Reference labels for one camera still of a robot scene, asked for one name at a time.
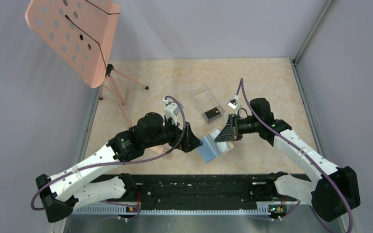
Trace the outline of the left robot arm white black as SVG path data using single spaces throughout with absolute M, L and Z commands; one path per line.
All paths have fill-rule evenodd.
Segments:
M 145 149 L 168 144 L 173 150 L 185 153 L 202 146 L 192 132 L 189 122 L 183 128 L 172 118 L 158 113 L 147 113 L 137 124 L 118 133 L 96 153 L 71 168 L 35 180 L 38 197 L 49 223 L 67 218 L 83 206 L 108 200 L 132 200 L 136 196 L 136 183 L 129 174 L 120 174 L 104 182 L 94 182 L 104 173 L 127 164 L 137 164 Z

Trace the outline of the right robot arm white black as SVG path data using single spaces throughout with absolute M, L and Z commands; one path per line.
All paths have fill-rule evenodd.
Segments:
M 309 178 L 307 181 L 286 172 L 269 174 L 265 193 L 271 200 L 289 196 L 312 207 L 318 216 L 330 222 L 360 206 L 360 194 L 355 171 L 328 161 L 306 144 L 281 119 L 275 119 L 270 103 L 265 98 L 250 101 L 254 114 L 241 118 L 229 114 L 227 123 L 215 142 L 239 141 L 244 134 L 257 133 L 274 148 L 282 151 Z

